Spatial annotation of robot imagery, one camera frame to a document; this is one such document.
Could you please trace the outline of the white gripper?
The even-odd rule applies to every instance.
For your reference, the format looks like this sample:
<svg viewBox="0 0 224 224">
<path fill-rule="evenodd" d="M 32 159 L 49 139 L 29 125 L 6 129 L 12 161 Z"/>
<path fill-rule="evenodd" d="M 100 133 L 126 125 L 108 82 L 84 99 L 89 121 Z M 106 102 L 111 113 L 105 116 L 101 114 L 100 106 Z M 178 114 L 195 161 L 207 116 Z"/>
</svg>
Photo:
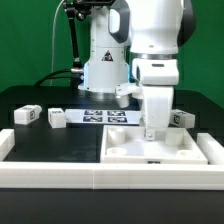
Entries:
<svg viewBox="0 0 224 224">
<path fill-rule="evenodd" d="M 142 100 L 141 111 L 145 126 L 145 138 L 154 140 L 156 130 L 166 129 L 173 103 L 174 85 L 179 82 L 176 59 L 150 60 L 135 58 L 132 61 L 135 83 L 116 87 L 118 105 L 129 105 L 129 95 Z"/>
</svg>

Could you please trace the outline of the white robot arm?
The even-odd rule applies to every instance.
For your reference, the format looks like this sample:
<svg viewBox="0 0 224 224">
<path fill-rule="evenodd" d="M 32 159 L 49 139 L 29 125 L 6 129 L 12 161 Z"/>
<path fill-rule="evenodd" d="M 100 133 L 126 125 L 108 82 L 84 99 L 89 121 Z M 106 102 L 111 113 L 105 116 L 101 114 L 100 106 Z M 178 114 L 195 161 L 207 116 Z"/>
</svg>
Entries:
<svg viewBox="0 0 224 224">
<path fill-rule="evenodd" d="M 112 0 L 90 12 L 91 53 L 79 88 L 114 94 L 122 108 L 130 97 L 139 99 L 145 137 L 155 139 L 169 125 L 176 55 L 195 30 L 192 0 Z"/>
</svg>

